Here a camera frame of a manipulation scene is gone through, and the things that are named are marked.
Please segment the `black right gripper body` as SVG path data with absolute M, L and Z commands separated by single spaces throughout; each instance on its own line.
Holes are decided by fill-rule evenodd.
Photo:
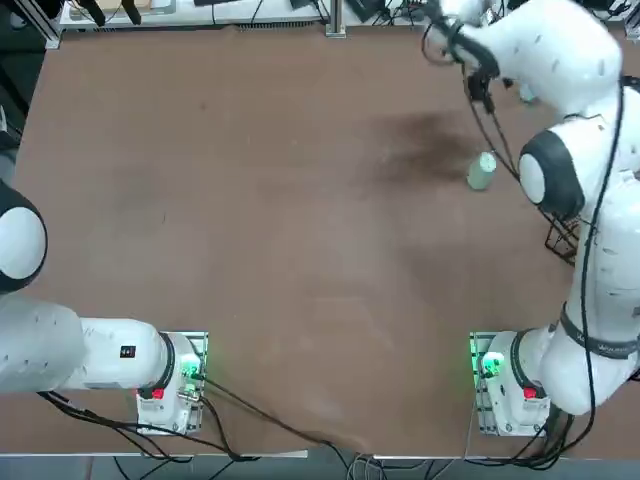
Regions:
M 480 72 L 474 72 L 468 76 L 468 96 L 471 102 L 479 102 L 485 111 L 494 111 L 490 90 L 490 78 Z

